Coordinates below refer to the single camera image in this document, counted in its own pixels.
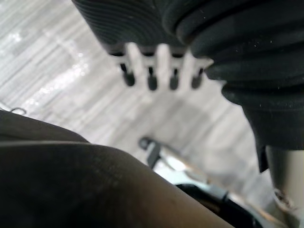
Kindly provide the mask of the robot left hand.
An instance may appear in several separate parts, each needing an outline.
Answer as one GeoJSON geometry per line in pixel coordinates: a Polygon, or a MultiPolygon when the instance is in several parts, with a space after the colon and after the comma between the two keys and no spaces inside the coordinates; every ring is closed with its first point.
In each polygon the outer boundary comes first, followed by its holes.
{"type": "Polygon", "coordinates": [[[304,225],[304,3],[301,0],[75,0],[128,86],[135,73],[127,44],[144,59],[157,89],[156,50],[168,46],[169,87],[181,60],[196,59],[193,89],[206,75],[242,107],[255,137],[260,172],[270,171],[275,200],[289,227],[304,225]]]}

